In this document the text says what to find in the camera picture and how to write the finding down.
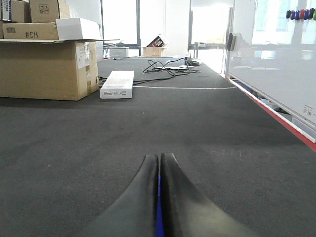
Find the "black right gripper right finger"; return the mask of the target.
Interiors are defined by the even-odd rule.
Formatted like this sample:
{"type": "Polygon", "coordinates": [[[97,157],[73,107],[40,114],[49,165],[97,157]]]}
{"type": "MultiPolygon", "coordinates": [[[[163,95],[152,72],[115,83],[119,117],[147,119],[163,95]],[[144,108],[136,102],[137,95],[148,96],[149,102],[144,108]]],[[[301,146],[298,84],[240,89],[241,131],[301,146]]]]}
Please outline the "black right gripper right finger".
{"type": "Polygon", "coordinates": [[[166,237],[255,237],[257,234],[202,194],[173,153],[161,155],[160,193],[166,237]]]}

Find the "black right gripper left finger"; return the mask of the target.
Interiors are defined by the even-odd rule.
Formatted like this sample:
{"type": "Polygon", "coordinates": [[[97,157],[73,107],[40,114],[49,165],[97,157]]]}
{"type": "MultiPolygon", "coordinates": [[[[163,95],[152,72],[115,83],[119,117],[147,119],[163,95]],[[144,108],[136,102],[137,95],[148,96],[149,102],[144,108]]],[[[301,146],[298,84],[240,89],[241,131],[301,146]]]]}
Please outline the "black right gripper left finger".
{"type": "Polygon", "coordinates": [[[154,237],[158,202],[158,156],[146,155],[114,203],[75,237],[154,237]]]}

